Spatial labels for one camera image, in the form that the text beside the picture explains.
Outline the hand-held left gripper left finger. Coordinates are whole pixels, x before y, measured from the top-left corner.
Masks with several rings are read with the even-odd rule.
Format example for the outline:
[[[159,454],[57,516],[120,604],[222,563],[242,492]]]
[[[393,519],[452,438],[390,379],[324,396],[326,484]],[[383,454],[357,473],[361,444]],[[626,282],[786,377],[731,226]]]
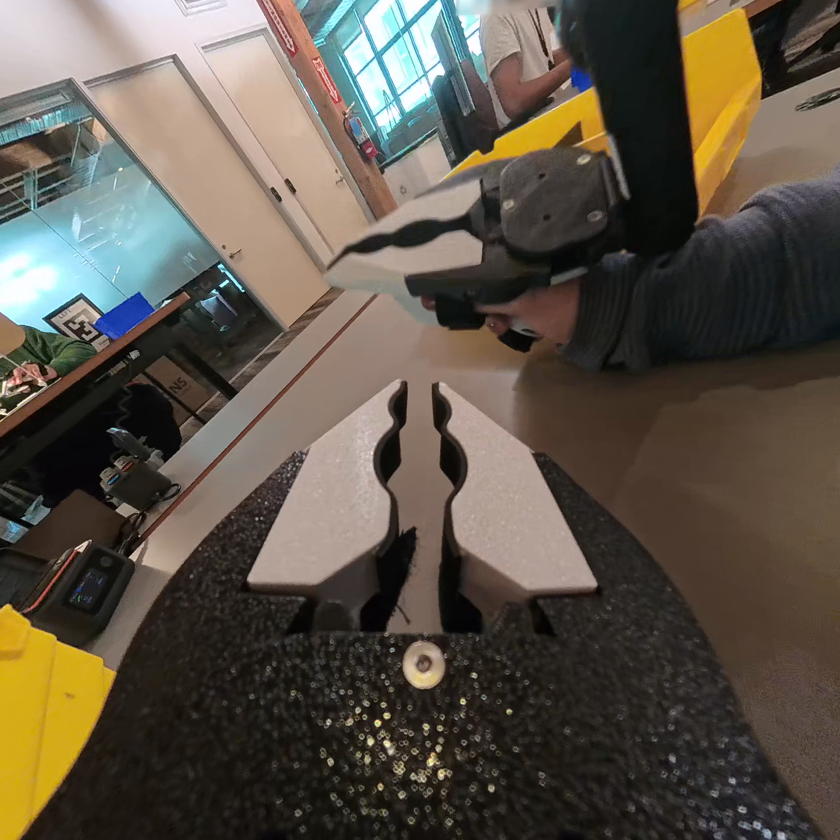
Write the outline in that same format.
[[[246,579],[261,595],[336,604],[351,629],[380,632],[406,563],[388,558],[399,533],[389,479],[401,464],[407,383],[374,394],[309,447]]]

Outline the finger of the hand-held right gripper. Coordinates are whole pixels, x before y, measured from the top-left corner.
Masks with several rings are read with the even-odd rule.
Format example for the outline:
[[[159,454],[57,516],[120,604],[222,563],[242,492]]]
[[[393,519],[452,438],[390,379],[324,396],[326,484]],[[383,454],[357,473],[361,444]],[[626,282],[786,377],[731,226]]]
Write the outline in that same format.
[[[334,265],[505,265],[497,196],[507,160],[479,164],[415,197],[348,243]]]
[[[325,280],[331,288],[393,298],[417,322],[429,326],[438,324],[436,314],[410,294],[406,277],[477,266],[482,251],[483,245],[470,234],[447,233],[423,245],[390,245],[370,254],[350,253],[327,270]]]

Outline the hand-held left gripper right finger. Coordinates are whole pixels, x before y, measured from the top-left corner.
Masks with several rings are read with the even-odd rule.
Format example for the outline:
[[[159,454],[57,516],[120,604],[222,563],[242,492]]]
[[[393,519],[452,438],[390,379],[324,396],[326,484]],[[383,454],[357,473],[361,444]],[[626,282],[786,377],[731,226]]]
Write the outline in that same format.
[[[479,634],[509,604],[589,596],[598,583],[532,450],[451,386],[432,386],[444,504],[438,609],[445,632]]]

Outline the person's right forearm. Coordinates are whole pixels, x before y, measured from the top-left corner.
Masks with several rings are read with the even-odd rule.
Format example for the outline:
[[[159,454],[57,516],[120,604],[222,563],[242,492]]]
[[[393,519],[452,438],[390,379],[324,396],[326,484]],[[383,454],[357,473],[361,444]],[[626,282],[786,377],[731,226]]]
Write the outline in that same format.
[[[563,355],[643,371],[839,336],[839,172],[772,185],[656,259],[605,257],[581,282]]]

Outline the person's right hand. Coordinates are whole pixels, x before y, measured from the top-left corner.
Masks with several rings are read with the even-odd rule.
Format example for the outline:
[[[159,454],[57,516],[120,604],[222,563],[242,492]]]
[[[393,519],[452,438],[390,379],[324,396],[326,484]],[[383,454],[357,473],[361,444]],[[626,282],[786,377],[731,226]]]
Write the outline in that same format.
[[[564,347],[574,336],[579,311],[582,278],[550,287],[532,288],[519,298],[502,303],[472,304],[489,331],[501,337],[520,325],[540,340]]]

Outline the red fire extinguisher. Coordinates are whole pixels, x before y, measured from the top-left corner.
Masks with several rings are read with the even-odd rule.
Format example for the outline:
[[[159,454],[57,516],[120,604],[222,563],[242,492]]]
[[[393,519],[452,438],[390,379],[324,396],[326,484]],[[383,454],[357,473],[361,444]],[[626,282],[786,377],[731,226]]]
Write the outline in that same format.
[[[353,147],[358,151],[365,163],[378,167],[379,151],[364,126],[360,114],[355,108],[355,102],[350,103],[342,111],[343,129],[350,138]]]

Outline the wooden column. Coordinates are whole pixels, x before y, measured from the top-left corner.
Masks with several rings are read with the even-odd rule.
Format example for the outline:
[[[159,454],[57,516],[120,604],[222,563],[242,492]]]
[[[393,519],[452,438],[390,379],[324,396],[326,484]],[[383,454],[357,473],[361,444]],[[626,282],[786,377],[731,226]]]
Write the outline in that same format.
[[[330,137],[332,145],[339,153],[345,168],[349,171],[353,183],[360,189],[373,216],[380,219],[388,215],[396,210],[397,204],[388,185],[385,183],[382,173],[380,173],[379,167],[365,163],[361,159],[358,151],[354,148],[350,138],[344,131],[342,111],[348,105],[343,100],[342,106],[337,108],[333,105],[327,92],[324,90],[312,65],[312,58],[316,56],[322,58],[322,55],[315,46],[295,2],[272,2],[274,2],[277,10],[293,34],[299,51],[295,58],[290,59],[282,46],[279,45],[288,58],[290,66],[294,70],[305,92],[308,94],[323,128]]]

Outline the white door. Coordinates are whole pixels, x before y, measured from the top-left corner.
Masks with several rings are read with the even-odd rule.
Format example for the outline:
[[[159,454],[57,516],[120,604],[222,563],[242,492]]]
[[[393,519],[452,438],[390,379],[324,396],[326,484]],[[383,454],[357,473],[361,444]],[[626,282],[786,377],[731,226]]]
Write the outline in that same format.
[[[319,258],[177,57],[91,78],[86,89],[281,327],[322,297],[327,287]]]
[[[262,151],[336,254],[369,224],[349,171],[267,26],[201,46],[206,63]]]

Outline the grey charger unit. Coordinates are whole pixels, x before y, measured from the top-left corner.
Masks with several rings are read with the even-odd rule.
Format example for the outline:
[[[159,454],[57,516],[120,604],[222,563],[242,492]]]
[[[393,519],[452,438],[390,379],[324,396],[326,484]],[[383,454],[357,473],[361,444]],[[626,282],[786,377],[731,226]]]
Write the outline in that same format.
[[[122,427],[110,427],[115,447],[99,483],[106,497],[137,512],[147,512],[181,493],[181,486],[161,473],[163,453]]]

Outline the yellow plastic bin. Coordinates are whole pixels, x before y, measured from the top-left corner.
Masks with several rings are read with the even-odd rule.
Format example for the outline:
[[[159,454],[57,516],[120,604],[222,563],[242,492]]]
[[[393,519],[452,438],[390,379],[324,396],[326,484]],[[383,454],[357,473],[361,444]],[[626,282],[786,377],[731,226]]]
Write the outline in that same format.
[[[698,208],[704,216],[737,160],[759,109],[761,70],[749,18],[742,8],[733,8],[686,35],[682,51]],[[568,135],[587,150],[607,150],[593,90],[506,133],[491,152],[470,154],[445,179],[471,167],[549,148]]]
[[[21,838],[97,724],[116,674],[103,660],[1,610],[1,838]]]

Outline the black device with screen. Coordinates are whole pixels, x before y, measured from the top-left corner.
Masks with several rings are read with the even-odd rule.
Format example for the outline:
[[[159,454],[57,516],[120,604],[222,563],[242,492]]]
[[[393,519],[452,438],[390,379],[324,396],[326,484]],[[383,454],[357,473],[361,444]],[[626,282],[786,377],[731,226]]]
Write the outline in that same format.
[[[136,569],[128,556],[88,540],[53,560],[1,551],[1,606],[63,644],[85,648],[106,629]]]

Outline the blue plastic bin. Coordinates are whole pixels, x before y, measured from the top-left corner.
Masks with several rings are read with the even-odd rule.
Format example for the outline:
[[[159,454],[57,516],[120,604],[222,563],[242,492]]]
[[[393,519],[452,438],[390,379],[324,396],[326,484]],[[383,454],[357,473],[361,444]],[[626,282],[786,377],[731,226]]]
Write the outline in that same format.
[[[154,314],[155,308],[142,293],[137,292],[117,307],[103,313],[94,322],[93,327],[111,341],[116,341]]]

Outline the framed black white marker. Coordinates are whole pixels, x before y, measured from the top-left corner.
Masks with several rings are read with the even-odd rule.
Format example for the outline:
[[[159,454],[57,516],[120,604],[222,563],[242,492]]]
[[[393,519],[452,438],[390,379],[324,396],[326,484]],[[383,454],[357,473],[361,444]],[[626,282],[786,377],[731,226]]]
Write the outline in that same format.
[[[97,352],[105,350],[112,339],[97,327],[103,312],[84,294],[77,294],[49,312],[43,321],[56,332],[86,344]]]

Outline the red wall sign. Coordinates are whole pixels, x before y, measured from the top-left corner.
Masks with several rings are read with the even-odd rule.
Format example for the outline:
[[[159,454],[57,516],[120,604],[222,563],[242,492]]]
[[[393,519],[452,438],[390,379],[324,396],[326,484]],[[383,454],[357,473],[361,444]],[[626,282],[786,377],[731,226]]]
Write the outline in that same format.
[[[311,63],[332,104],[337,108],[340,108],[342,106],[343,99],[323,59],[320,56],[316,56],[311,59]]]
[[[295,58],[299,51],[298,44],[289,30],[284,18],[277,10],[274,2],[258,1],[257,3],[263,12],[263,15],[266,17],[266,21],[268,22],[278,43],[282,46],[290,59]]]

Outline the glass wall panel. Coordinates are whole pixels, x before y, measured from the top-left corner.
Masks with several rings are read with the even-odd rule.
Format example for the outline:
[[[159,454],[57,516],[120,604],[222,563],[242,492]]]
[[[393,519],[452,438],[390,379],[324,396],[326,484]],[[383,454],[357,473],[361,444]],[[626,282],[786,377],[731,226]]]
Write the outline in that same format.
[[[71,84],[2,99],[1,153],[10,319],[57,333],[43,317],[80,293],[106,313],[185,292],[178,340],[225,376],[284,332]]]

